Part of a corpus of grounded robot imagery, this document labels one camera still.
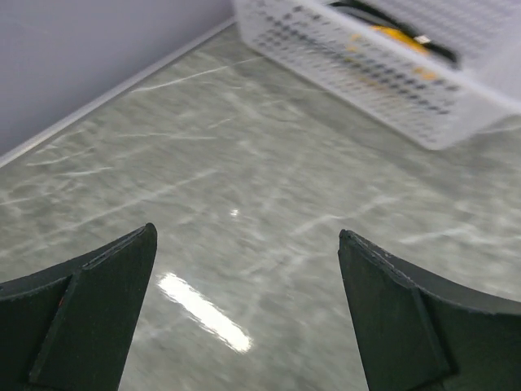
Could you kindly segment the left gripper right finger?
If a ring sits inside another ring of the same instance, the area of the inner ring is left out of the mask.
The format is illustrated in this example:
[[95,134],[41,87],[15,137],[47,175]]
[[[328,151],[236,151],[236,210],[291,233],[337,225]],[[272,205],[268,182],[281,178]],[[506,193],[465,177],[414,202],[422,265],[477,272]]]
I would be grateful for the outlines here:
[[370,390],[518,390],[520,304],[339,233],[339,265]]

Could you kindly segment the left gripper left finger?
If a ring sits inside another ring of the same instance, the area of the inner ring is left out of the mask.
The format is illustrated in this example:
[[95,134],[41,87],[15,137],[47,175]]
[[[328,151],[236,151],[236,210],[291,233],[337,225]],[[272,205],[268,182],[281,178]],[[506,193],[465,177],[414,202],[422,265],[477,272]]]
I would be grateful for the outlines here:
[[117,390],[157,251],[151,223],[1,284],[3,390]]

